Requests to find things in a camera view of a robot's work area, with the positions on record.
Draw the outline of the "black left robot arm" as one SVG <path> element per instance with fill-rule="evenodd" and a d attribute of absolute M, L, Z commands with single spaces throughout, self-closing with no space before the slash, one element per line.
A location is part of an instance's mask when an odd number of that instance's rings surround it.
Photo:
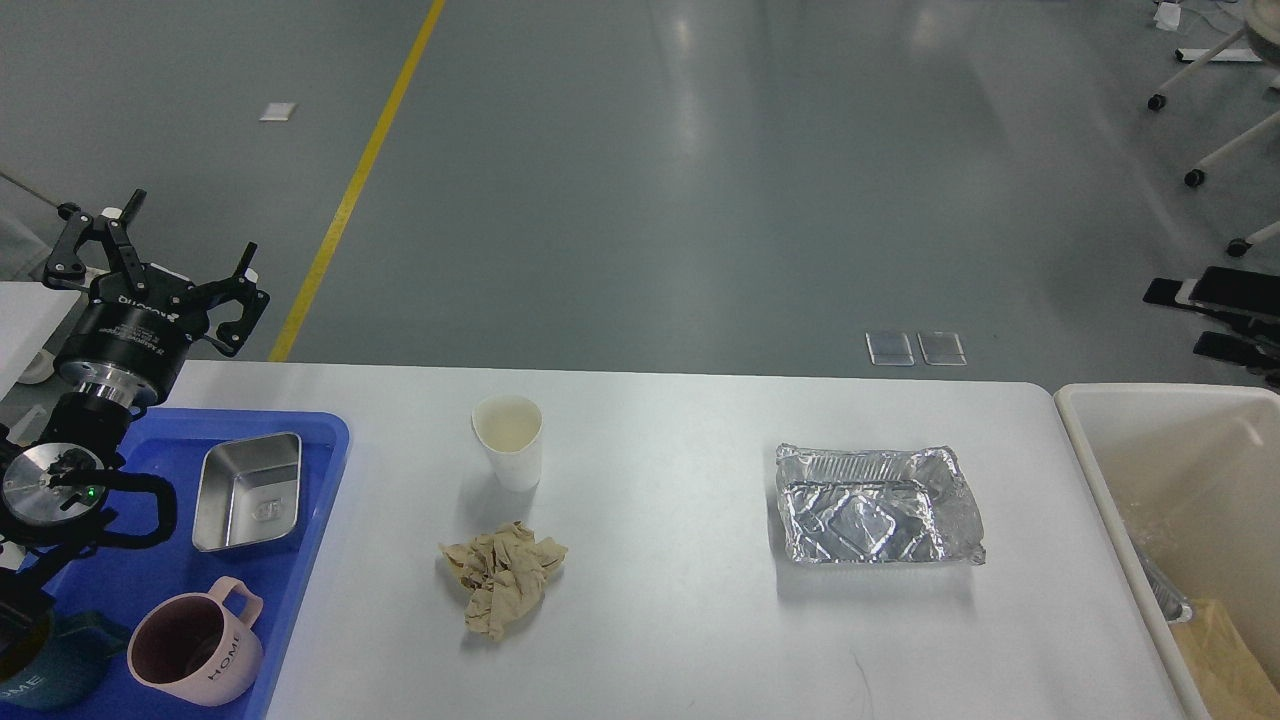
<path fill-rule="evenodd" d="M 124 208 L 96 215 L 73 202 L 58 209 L 64 228 L 41 282 L 88 305 L 54 359 L 70 389 L 33 443 L 3 442 L 3 538 L 36 557 L 3 571 L 4 653 L 49 624 L 55 600 L 45 587 L 69 562 L 173 536 L 173 484 L 125 471 L 119 448 L 134 421 L 168 401 L 197 342 L 234 357 L 270 302 L 253 242 L 227 278 L 202 284 L 142 260 L 129 228 L 145 199 L 136 190 Z"/>

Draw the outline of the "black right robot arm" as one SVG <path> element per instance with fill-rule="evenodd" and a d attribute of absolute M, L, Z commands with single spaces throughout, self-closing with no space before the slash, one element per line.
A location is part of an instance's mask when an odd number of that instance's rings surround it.
<path fill-rule="evenodd" d="M 1155 278 L 1142 301 L 1193 313 L 1219 323 L 1204 331 L 1192 352 L 1239 366 L 1268 388 L 1279 388 L 1279 278 L 1226 266 L 1207 266 L 1187 281 Z"/>

